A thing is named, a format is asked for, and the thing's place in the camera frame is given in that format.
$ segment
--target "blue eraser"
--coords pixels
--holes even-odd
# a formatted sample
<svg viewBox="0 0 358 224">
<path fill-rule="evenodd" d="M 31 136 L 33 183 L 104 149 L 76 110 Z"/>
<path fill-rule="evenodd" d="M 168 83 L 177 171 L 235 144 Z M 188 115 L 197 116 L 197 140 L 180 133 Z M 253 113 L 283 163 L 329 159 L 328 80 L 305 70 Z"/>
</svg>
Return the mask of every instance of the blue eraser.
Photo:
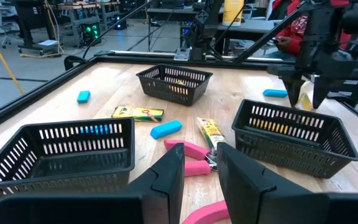
<svg viewBox="0 0 358 224">
<path fill-rule="evenodd" d="M 285 90 L 265 90 L 264 96 L 273 96 L 273 97 L 284 98 L 284 97 L 288 96 L 288 93 Z"/>
<path fill-rule="evenodd" d="M 165 124 L 158 125 L 152 129 L 150 135 L 154 139 L 158 139 L 169 134 L 175 133 L 181 129 L 181 122 L 178 120 L 170 121 Z"/>
<path fill-rule="evenodd" d="M 86 91 L 81 91 L 80 94 L 78 94 L 78 98 L 77 98 L 77 102 L 78 103 L 87 103 L 88 100 L 91 97 L 91 92 L 86 90 Z"/>
</svg>

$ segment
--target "office chair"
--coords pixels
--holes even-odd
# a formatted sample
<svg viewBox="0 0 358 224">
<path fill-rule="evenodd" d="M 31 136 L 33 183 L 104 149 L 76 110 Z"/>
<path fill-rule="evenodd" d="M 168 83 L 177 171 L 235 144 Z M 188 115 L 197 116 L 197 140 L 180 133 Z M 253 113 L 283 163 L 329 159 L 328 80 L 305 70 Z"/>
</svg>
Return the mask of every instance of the office chair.
<svg viewBox="0 0 358 224">
<path fill-rule="evenodd" d="M 3 12 L 7 11 L 7 10 L 10 10 L 10 8 L 0 6 L 0 31 L 2 31 L 4 33 L 4 38 L 2 39 L 1 45 L 4 49 L 6 48 L 6 44 L 11 45 L 11 38 L 8 36 L 8 33 L 13 28 L 13 22 L 4 21 L 4 18 L 2 16 Z"/>
</svg>

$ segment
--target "yellow crayon box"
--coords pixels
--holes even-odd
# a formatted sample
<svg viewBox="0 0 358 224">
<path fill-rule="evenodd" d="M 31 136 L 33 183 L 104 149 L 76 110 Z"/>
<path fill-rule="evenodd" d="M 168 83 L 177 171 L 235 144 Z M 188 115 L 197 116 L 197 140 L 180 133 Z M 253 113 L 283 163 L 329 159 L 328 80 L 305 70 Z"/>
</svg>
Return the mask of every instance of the yellow crayon box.
<svg viewBox="0 0 358 224">
<path fill-rule="evenodd" d="M 164 110 L 118 106 L 112 118 L 134 118 L 135 121 L 161 122 Z"/>
</svg>

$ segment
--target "yellow container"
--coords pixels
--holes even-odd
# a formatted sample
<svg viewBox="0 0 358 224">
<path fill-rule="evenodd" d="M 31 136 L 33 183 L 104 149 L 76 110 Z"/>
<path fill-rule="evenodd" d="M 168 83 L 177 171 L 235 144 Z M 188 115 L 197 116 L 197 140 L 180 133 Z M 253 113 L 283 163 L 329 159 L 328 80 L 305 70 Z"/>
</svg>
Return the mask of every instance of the yellow container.
<svg viewBox="0 0 358 224">
<path fill-rule="evenodd" d="M 240 9 L 244 7 L 244 0 L 225 0 L 223 7 L 223 21 L 222 25 L 229 26 L 232 21 L 233 27 L 241 26 L 242 11 Z"/>
</svg>

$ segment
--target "red jacket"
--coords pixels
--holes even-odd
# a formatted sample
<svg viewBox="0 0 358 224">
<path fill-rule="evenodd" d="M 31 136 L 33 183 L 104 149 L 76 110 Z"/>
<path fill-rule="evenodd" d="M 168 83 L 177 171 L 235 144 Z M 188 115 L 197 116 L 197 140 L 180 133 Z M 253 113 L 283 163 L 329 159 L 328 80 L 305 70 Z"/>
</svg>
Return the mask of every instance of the red jacket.
<svg viewBox="0 0 358 224">
<path fill-rule="evenodd" d="M 278 6 L 281 0 L 274 0 L 273 2 L 273 10 Z M 296 7 L 299 5 L 300 0 L 291 0 L 291 3 L 287 7 L 287 15 L 291 14 Z M 331 0 L 334 6 L 341 6 L 348 4 L 348 0 Z M 306 24 L 308 22 L 308 15 L 303 15 L 299 17 L 297 20 L 293 21 L 290 26 L 282 30 L 277 34 L 276 39 L 278 37 L 291 37 L 291 41 L 287 48 L 287 53 L 292 55 L 298 55 L 300 50 L 300 42 L 303 39 L 303 33 L 306 29 Z M 350 40 L 351 36 L 349 34 L 345 34 L 342 32 L 341 34 L 341 42 Z"/>
</svg>

